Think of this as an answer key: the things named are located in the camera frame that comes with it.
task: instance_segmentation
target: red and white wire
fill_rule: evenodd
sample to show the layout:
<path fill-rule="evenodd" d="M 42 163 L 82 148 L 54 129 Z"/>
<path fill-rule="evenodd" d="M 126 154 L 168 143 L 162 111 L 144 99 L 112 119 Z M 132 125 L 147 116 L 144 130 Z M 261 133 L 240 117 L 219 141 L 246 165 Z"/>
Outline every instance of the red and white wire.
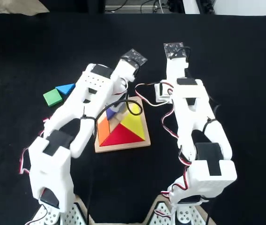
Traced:
<path fill-rule="evenodd" d="M 160 82 L 160 83 L 162 83 L 162 84 L 166 84 L 166 85 L 168 85 L 168 86 L 170 86 L 170 87 L 174 87 L 174 86 L 172 86 L 170 83 L 167 83 L 167 82 Z M 162 103 L 159 103 L 159 104 L 153 104 L 153 103 L 151 103 L 149 100 L 147 100 L 144 96 L 142 96 L 137 90 L 136 90 L 136 88 L 138 87 L 138 86 L 141 86 L 141 85 L 146 85 L 146 86 L 150 86 L 150 85 L 154 85 L 154 84 L 157 84 L 157 83 L 139 83 L 139 84 L 137 84 L 136 86 L 135 86 L 135 93 L 136 93 L 136 95 L 137 96 L 139 96 L 142 100 L 144 100 L 146 103 L 148 103 L 150 106 L 153 106 L 153 107 L 158 107 L 158 106 L 161 106 L 161 105 L 165 105 L 165 104 L 167 104 L 167 103 L 169 103 L 169 101 L 165 101 L 165 102 L 162 102 Z"/>
<path fill-rule="evenodd" d="M 186 166 L 190 166 L 190 165 L 191 165 L 191 162 L 186 162 L 186 161 L 184 161 L 180 156 L 179 156 L 178 158 L 179 158 L 179 160 L 180 160 L 180 162 L 181 162 L 182 164 L 184 164 L 184 165 L 186 165 Z"/>
<path fill-rule="evenodd" d="M 158 215 L 158 216 L 161 216 L 161 217 L 167 217 L 167 218 L 169 218 L 169 219 L 170 219 L 170 217 L 171 217 L 171 215 L 172 215 L 172 214 L 165 214 L 164 212 L 161 212 L 161 211 L 159 211 L 159 210 L 154 210 L 154 213 L 155 213 L 156 215 Z"/>
<path fill-rule="evenodd" d="M 28 148 L 25 148 L 25 149 L 22 150 L 22 154 L 21 154 L 21 157 L 20 157 L 19 174 L 24 174 L 24 173 L 29 174 L 30 173 L 30 170 L 28 170 L 26 168 L 23 168 L 23 166 L 24 166 L 24 153 L 25 153 L 26 150 L 28 150 Z"/>
<path fill-rule="evenodd" d="M 42 136 L 44 134 L 44 130 L 41 130 L 39 133 L 38 133 L 38 136 Z"/>
<path fill-rule="evenodd" d="M 185 187 L 183 187 L 181 184 L 174 183 L 174 184 L 171 186 L 171 190 L 172 190 L 172 191 L 173 191 L 173 189 L 174 189 L 174 186 L 179 187 L 179 188 L 182 189 L 183 191 L 186 191 L 186 190 L 188 189 L 188 183 L 187 183 L 187 180 L 186 180 L 186 172 L 187 172 L 187 167 L 185 167 L 184 172 L 183 172 L 183 181 L 184 181 L 184 185 L 185 185 Z"/>
<path fill-rule="evenodd" d="M 167 126 L 164 125 L 164 120 L 165 118 L 169 117 L 170 115 L 172 115 L 174 113 L 174 107 L 172 107 L 172 109 L 166 113 L 164 116 L 162 116 L 161 118 L 161 123 L 162 123 L 162 126 L 163 128 L 170 133 L 171 136 L 175 137 L 175 138 L 179 138 L 179 136 L 177 134 L 175 134 L 171 129 L 169 129 Z"/>
<path fill-rule="evenodd" d="M 161 194 L 164 198 L 167 198 L 168 200 L 170 199 L 170 192 L 169 192 L 169 191 L 161 191 L 160 194 Z"/>

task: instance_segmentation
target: black cloth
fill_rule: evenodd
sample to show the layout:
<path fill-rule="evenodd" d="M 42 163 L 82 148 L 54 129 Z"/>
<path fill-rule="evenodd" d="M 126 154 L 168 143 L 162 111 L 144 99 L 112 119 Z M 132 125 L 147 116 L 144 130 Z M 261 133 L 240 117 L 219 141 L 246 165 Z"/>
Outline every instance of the black cloth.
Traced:
<path fill-rule="evenodd" d="M 212 218 L 266 224 L 266 17 L 83 14 L 0 15 L 0 224 L 23 224 L 38 207 L 29 177 L 17 173 L 22 148 L 59 106 L 48 107 L 43 94 L 76 82 L 89 63 L 114 68 L 131 48 L 148 58 L 136 83 L 159 81 L 163 43 L 181 41 L 192 49 L 192 76 L 221 103 L 216 117 L 238 174 L 216 199 Z M 153 87 L 140 91 L 154 100 Z M 150 147 L 94 155 L 96 222 L 143 221 L 160 191 L 182 175 L 176 140 L 160 124 L 169 109 L 144 103 Z M 166 123 L 177 126 L 174 117 Z M 92 152 L 90 142 L 71 163 L 74 192 L 84 202 Z"/>

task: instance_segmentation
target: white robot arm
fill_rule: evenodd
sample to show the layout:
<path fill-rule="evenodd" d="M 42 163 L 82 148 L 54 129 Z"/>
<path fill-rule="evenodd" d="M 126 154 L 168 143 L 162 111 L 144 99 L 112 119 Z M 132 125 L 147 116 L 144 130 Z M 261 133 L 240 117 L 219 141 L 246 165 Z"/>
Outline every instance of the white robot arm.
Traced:
<path fill-rule="evenodd" d="M 30 183 L 33 197 L 40 204 L 57 213 L 65 213 L 75 200 L 74 184 L 70 175 L 71 157 L 78 158 L 94 131 L 94 120 L 106 105 L 126 96 L 128 82 L 146 62 L 135 50 L 121 57 L 112 70 L 99 64 L 89 64 L 65 103 L 44 124 L 44 136 L 38 136 L 29 146 Z M 111 107 L 118 111 L 122 104 Z M 81 119 L 75 138 L 59 131 L 73 119 Z"/>
<path fill-rule="evenodd" d="M 179 159 L 185 165 L 183 175 L 162 192 L 174 213 L 180 204 L 199 205 L 216 197 L 237 179 L 237 174 L 231 146 L 215 119 L 203 82 L 185 76 L 188 48 L 183 43 L 170 43 L 164 44 L 164 49 L 167 79 L 155 84 L 156 101 L 173 104 Z M 202 131 L 211 142 L 193 143 L 193 130 Z"/>

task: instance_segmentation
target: green cube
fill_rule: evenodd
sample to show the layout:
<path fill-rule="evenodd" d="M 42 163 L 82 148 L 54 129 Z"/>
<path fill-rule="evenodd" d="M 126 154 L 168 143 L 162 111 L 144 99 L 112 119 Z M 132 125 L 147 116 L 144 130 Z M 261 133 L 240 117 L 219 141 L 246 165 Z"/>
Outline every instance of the green cube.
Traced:
<path fill-rule="evenodd" d="M 60 96 L 57 89 L 53 89 L 44 94 L 44 99 L 47 102 L 48 106 L 52 106 L 62 101 L 62 97 Z"/>

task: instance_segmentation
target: blue triangle piece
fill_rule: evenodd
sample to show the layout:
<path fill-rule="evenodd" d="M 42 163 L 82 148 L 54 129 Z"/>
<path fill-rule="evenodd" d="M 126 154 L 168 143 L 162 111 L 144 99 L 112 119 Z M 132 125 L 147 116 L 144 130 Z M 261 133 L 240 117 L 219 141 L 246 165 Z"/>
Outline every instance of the blue triangle piece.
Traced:
<path fill-rule="evenodd" d="M 110 120 L 116 114 L 115 111 L 111 110 L 110 108 L 106 110 L 107 120 Z"/>
<path fill-rule="evenodd" d="M 61 85 L 58 87 L 55 87 L 58 91 L 60 91 L 62 94 L 67 95 L 69 92 L 74 88 L 75 84 L 67 84 L 67 85 Z"/>

